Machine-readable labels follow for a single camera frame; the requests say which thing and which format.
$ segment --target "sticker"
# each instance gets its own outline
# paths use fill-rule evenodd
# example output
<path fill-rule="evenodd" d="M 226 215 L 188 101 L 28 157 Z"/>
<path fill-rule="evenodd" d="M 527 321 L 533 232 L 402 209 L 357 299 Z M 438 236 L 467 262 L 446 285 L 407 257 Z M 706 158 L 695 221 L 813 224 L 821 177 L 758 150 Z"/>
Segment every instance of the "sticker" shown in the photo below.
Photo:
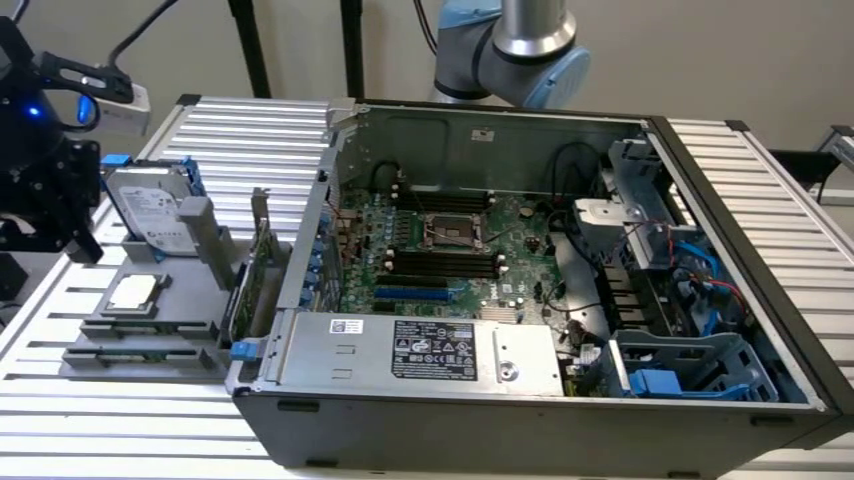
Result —
<path fill-rule="evenodd" d="M 478 381 L 471 323 L 395 321 L 391 373 L 398 378 Z"/>
<path fill-rule="evenodd" d="M 471 131 L 471 139 L 475 142 L 494 142 L 495 141 L 495 131 L 493 130 L 479 130 L 474 129 Z"/>
<path fill-rule="evenodd" d="M 119 188 L 119 194 L 146 242 L 167 254 L 196 255 L 190 230 L 178 220 L 178 204 L 172 195 L 158 188 L 127 186 Z"/>
<path fill-rule="evenodd" d="M 355 318 L 334 319 L 330 322 L 330 333 L 362 334 L 365 321 Z"/>

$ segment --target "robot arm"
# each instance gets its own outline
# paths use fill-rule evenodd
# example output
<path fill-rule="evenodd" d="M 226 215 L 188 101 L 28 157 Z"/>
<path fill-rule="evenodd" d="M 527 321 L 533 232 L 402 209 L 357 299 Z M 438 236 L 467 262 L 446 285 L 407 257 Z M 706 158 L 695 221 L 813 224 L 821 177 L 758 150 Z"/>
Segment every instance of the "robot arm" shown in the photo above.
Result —
<path fill-rule="evenodd" d="M 447 0 L 431 100 L 563 107 L 590 66 L 575 27 L 567 0 Z"/>

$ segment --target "metal slotted table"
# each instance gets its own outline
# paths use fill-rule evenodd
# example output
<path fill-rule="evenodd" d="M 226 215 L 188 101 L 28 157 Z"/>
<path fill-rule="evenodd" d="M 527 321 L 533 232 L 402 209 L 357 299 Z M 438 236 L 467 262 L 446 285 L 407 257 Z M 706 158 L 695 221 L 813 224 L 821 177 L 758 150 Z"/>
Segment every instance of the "metal slotted table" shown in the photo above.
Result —
<path fill-rule="evenodd" d="M 194 157 L 218 220 L 235 237 L 251 235 L 250 195 L 262 186 L 271 190 L 279 237 L 294 240 L 326 148 L 326 105 L 203 97 L 195 105 L 175 108 L 140 153 L 150 159 Z M 63 257 L 0 336 L 0 476 L 377 478 L 370 472 L 288 471 L 274 464 L 220 384 L 59 377 L 63 349 L 78 338 L 82 318 L 95 309 L 124 260 L 119 247 L 124 229 L 107 204 L 95 222 L 104 258 L 84 266 Z M 848 340 L 840 348 L 854 351 Z M 845 357 L 840 362 L 848 368 Z M 459 476 L 390 473 L 387 477 Z M 814 451 L 771 452 L 723 478 L 852 479 L 854 434 Z"/>

